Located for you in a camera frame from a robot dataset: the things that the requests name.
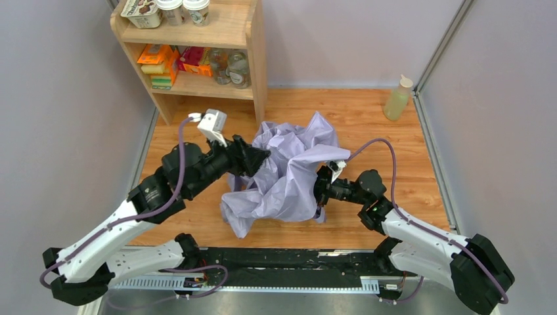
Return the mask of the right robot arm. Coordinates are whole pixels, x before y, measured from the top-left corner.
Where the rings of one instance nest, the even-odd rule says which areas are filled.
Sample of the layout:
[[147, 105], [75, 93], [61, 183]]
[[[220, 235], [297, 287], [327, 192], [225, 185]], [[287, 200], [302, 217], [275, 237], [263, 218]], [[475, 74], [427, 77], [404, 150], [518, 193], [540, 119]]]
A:
[[363, 225], [385, 236], [376, 248], [389, 266], [433, 280], [455, 293], [477, 314], [490, 314], [509, 302], [515, 276], [493, 242], [484, 235], [462, 236], [428, 224], [394, 204], [378, 171], [356, 180], [337, 178], [327, 166], [317, 171], [313, 193], [319, 206], [329, 200], [361, 206]]

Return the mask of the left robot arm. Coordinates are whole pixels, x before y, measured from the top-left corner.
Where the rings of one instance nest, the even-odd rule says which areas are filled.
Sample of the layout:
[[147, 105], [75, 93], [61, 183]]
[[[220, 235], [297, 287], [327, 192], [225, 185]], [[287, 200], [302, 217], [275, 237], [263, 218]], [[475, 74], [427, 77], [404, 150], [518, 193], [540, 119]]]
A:
[[186, 201], [230, 173], [254, 175], [270, 156], [235, 135], [211, 141], [208, 152], [180, 141], [162, 158], [156, 172], [134, 187], [120, 206], [80, 241], [43, 252], [46, 271], [56, 274], [43, 282], [56, 300], [81, 306], [102, 297], [111, 285], [154, 271], [199, 272], [200, 249], [190, 234], [178, 234], [162, 245], [123, 254], [121, 248], [143, 232], [182, 211]]

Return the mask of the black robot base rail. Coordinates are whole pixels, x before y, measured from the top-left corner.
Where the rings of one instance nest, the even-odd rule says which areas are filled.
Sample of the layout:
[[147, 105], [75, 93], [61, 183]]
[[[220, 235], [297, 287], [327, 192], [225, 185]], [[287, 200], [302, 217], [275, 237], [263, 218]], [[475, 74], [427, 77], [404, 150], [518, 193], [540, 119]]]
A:
[[373, 251], [333, 249], [278, 249], [207, 247], [183, 268], [209, 266], [210, 285], [218, 284], [226, 267], [228, 287], [355, 288], [361, 277], [392, 277], [400, 282], [405, 272]]

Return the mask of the lavender folding umbrella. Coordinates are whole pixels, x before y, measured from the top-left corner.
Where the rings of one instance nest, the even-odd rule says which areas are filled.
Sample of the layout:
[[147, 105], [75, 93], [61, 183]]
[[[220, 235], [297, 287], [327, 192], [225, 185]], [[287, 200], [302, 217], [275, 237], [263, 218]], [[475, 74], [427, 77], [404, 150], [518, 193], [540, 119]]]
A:
[[264, 121], [252, 146], [270, 151], [253, 176], [229, 177], [231, 191], [221, 197], [220, 210], [235, 236], [245, 238], [258, 219], [302, 222], [326, 220], [313, 188], [322, 162], [347, 160], [334, 126], [315, 112], [307, 126]]

